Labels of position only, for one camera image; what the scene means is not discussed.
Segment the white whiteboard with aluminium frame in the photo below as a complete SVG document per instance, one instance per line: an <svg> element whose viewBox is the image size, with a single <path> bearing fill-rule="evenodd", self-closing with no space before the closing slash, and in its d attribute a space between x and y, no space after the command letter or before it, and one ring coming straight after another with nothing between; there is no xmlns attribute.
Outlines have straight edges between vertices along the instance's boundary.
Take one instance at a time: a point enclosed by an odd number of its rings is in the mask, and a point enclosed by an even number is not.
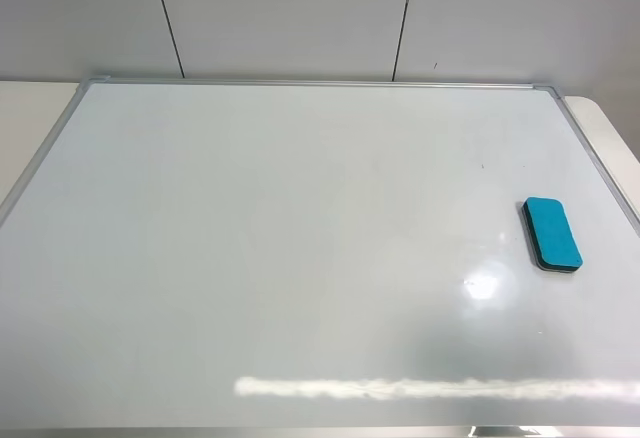
<svg viewBox="0 0 640 438"><path fill-rule="evenodd" d="M638 423L639 221L550 87L92 80L2 203L3 430Z"/></svg>

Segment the blue whiteboard eraser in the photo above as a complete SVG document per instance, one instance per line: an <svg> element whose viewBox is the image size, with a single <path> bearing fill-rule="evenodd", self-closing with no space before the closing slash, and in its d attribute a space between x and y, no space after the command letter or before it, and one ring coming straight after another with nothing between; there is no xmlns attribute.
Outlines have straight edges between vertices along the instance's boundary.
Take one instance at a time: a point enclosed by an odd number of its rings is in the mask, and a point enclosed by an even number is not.
<svg viewBox="0 0 640 438"><path fill-rule="evenodd" d="M573 273L583 265L563 204L557 199L528 197L522 211L536 262L543 270Z"/></svg>

